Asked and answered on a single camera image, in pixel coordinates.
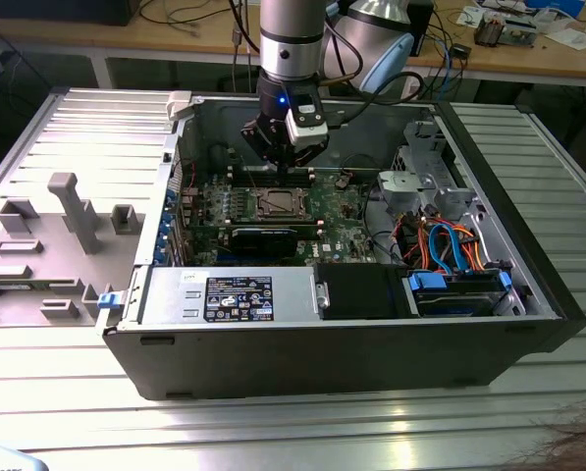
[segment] red cable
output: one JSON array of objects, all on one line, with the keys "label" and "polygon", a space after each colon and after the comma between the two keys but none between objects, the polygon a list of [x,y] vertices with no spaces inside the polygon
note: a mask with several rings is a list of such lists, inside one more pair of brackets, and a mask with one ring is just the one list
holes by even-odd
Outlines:
[{"label": "red cable", "polygon": [[191,189],[194,185],[194,177],[196,176],[196,170],[194,169],[194,162],[192,162],[192,178],[190,179],[190,184],[187,186],[187,189]]}]

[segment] electronic component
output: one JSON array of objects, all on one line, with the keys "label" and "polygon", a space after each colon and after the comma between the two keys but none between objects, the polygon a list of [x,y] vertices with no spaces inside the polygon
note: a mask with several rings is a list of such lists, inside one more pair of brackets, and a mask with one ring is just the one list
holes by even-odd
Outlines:
[{"label": "electronic component", "polygon": [[505,28],[498,43],[509,46],[531,46],[537,40],[537,34],[537,27],[531,19],[506,18]]},{"label": "electronic component", "polygon": [[321,313],[326,321],[397,319],[410,314],[401,282],[404,269],[377,263],[318,263],[316,274],[316,282],[329,294],[329,306]]},{"label": "electronic component", "polygon": [[139,0],[0,0],[0,18],[126,26]]},{"label": "electronic component", "polygon": [[452,276],[414,272],[408,282],[421,317],[493,316],[512,288],[508,274],[495,269]]},{"label": "electronic component", "polygon": [[238,257],[286,258],[296,254],[296,241],[291,229],[235,229],[230,249]]},{"label": "electronic component", "polygon": [[304,203],[306,194],[299,188],[259,189],[256,194],[258,220],[308,219]]},{"label": "electronic component", "polygon": [[479,46],[494,47],[505,28],[505,20],[498,13],[485,12],[480,25],[473,33],[473,39]]},{"label": "electronic component", "polygon": [[469,54],[471,54],[471,48],[464,44],[455,42],[452,47],[450,47],[450,57],[456,57],[457,59],[466,61],[469,59]]}]

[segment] desk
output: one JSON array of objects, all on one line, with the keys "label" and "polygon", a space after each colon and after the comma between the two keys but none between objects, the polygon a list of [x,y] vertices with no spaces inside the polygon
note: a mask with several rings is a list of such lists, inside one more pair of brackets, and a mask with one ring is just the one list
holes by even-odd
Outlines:
[{"label": "desk", "polygon": [[[464,72],[467,79],[586,86],[586,50],[575,51],[543,36],[537,39],[533,48],[500,46],[491,49],[476,46],[472,28],[456,26],[448,20],[448,14],[452,14],[451,19],[455,21],[457,9],[467,3],[466,0],[437,2],[439,15],[454,40],[472,48],[469,65]],[[168,0],[168,4],[172,9],[184,6],[185,2]],[[227,3],[224,0],[215,0],[197,12],[206,14],[225,8],[225,5]],[[151,4],[146,13],[155,19],[165,18],[161,1]],[[580,18],[586,20],[586,9]],[[252,36],[258,41],[257,7],[251,7],[249,20]],[[227,12],[199,22],[196,35],[156,25],[138,16],[124,27],[0,20],[0,31],[22,50],[88,57],[98,85],[110,88],[113,83],[107,66],[109,58],[231,64],[234,52],[231,42],[233,23],[231,12]],[[239,63],[246,64],[246,55],[239,56]],[[419,57],[408,60],[408,68],[424,77],[435,74],[440,66],[441,58],[432,41],[426,41]]]}]

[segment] power supply label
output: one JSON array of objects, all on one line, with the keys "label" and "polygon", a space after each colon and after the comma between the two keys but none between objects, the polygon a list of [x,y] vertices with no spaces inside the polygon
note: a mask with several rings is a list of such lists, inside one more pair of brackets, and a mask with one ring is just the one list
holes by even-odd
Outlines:
[{"label": "power supply label", "polygon": [[271,277],[208,278],[203,318],[207,322],[272,321]]}]

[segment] blue latch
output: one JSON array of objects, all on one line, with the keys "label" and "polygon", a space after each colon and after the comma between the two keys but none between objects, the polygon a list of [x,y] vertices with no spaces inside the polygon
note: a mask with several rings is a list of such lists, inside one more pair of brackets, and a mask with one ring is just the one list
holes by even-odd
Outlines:
[{"label": "blue latch", "polygon": [[115,292],[103,292],[98,296],[96,305],[99,309],[118,309],[120,307],[120,297]]},{"label": "blue latch", "polygon": [[512,281],[510,280],[510,275],[507,272],[500,272],[500,281],[502,282],[502,286],[505,287],[505,290],[510,291],[512,288]]},{"label": "blue latch", "polygon": [[410,289],[417,291],[418,289],[447,289],[445,278],[441,273],[432,272],[415,272],[408,277]]}]

